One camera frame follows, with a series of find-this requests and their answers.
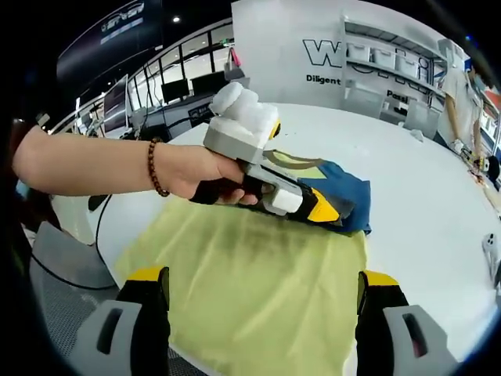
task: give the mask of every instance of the blue fabric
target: blue fabric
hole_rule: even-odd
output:
[[[337,226],[338,233],[350,233],[363,230],[370,233],[370,182],[348,174],[334,162],[324,161],[319,170],[326,179],[300,179],[304,184],[315,188],[322,194],[332,194],[355,203],[351,214],[343,220],[343,226]]]
[[[18,180],[16,184],[16,191],[18,194],[21,195],[21,197],[24,200],[26,200],[28,198],[28,192],[30,191],[30,187],[21,182],[20,180]]]

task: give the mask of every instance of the round white table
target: round white table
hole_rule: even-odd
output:
[[[322,107],[276,106],[282,131],[267,148],[335,161],[370,180],[368,269],[394,277],[409,304],[422,306],[437,321],[448,334],[449,351],[464,360],[497,310],[481,241],[487,233],[501,237],[496,212],[467,166],[429,139],[421,143],[409,131],[377,119]],[[200,125],[172,143],[201,145],[206,130]],[[112,275],[118,256],[155,219],[164,200],[154,192],[111,199],[99,248]],[[94,233],[98,217],[99,210],[88,214]]]

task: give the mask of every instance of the human arm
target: human arm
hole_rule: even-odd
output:
[[[473,141],[475,146],[475,157],[481,157],[482,152],[482,142],[480,134],[480,121],[476,120],[473,124]]]
[[[447,116],[449,117],[454,139],[459,139],[460,132],[457,124],[456,101],[449,94],[445,94],[445,108],[447,109]]]
[[[65,196],[152,190],[146,164],[149,144],[67,133],[49,136],[34,127],[17,147],[13,171],[36,190]],[[162,188],[188,199],[202,180],[243,180],[243,172],[235,161],[201,146],[158,143],[154,162]],[[232,204],[253,204],[256,200],[255,196],[244,196],[240,189],[225,197],[225,202]]]

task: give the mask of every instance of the black cable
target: black cable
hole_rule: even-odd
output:
[[[31,252],[31,258],[40,266],[48,275],[51,277],[56,278],[58,281],[63,282],[64,284],[69,284],[70,286],[76,287],[76,288],[81,288],[82,290],[91,290],[91,291],[102,291],[102,290],[110,290],[111,288],[116,288],[116,284],[111,284],[110,286],[103,286],[103,287],[90,287],[90,286],[84,286],[82,284],[74,284],[73,282],[69,280],[65,280],[64,278],[58,276],[55,274],[53,271],[51,271],[47,266],[41,263],[41,261]]]
[[[96,250],[97,250],[97,254],[99,256],[99,258],[101,259],[101,261],[103,262],[103,264],[106,265],[106,263],[104,262],[104,259],[103,257],[101,256],[101,251],[99,250],[99,245],[98,245],[98,236],[99,236],[99,228],[101,227],[101,219],[103,219],[103,214],[104,214],[104,211],[106,210],[106,206],[108,206],[108,204],[110,203],[110,200],[111,200],[111,197],[113,196],[113,194],[111,194],[110,196],[108,196],[104,202],[104,205],[103,205],[103,210],[101,211],[101,214],[99,214],[99,218],[97,220],[97,227],[96,227]]]
[[[150,76],[152,76],[152,79],[153,79],[153,95],[155,96],[155,99],[158,101],[158,103],[162,107],[162,116],[164,117],[164,124],[167,126],[167,119],[165,118],[165,107],[162,105],[162,103],[160,103],[160,100],[158,99],[157,93],[156,93],[156,91],[157,91],[156,90],[157,89],[157,80],[155,80],[155,78],[151,74],[150,66],[148,66],[147,68],[148,68],[148,72],[150,73]],[[169,132],[168,129],[167,129],[167,132],[168,132],[169,137],[172,138],[171,133]]]
[[[150,97],[150,84],[148,83],[148,77],[145,75],[145,80],[146,80],[146,87],[148,88],[146,91],[146,116],[144,117],[144,121],[142,122],[141,127],[139,127],[139,132],[138,132],[138,138],[141,139],[141,131],[146,125],[146,121],[148,120],[148,115],[150,114],[148,112],[148,97]]]
[[[99,235],[99,225],[101,224],[101,218],[103,217],[104,209],[106,209],[106,206],[110,202],[110,199],[111,199],[112,196],[113,195],[111,194],[106,199],[106,202],[104,203],[104,206],[103,206],[103,210],[101,211],[101,214],[99,215],[99,219],[98,219],[98,222],[97,222],[96,250],[97,250],[97,254],[98,254],[99,258],[101,259],[101,261],[103,262],[103,264],[105,264],[105,262],[103,260],[103,257],[101,256],[101,252],[99,251],[99,247],[97,245],[97,239],[98,239],[98,235]],[[76,288],[81,288],[82,290],[90,290],[90,291],[110,290],[111,288],[116,288],[117,287],[116,284],[111,284],[109,286],[102,286],[102,287],[91,287],[91,286],[84,286],[82,284],[75,284],[75,283],[73,283],[73,282],[71,282],[69,280],[66,280],[66,279],[58,276],[53,271],[51,271],[47,266],[45,266],[44,264],[41,263],[41,261],[33,254],[33,252],[31,252],[31,257],[48,275],[50,275],[53,278],[56,278],[59,282],[63,282],[64,284],[68,284],[68,285],[76,287]]]

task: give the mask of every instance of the wooden bead bracelet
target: wooden bead bracelet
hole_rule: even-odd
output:
[[[148,149],[148,173],[150,174],[150,179],[153,183],[153,186],[155,187],[156,192],[162,197],[167,197],[169,195],[169,192],[162,190],[162,187],[158,182],[157,174],[155,172],[155,163],[153,162],[153,152],[155,151],[155,146],[161,141],[162,140],[158,137],[155,137],[150,141],[150,148]]]

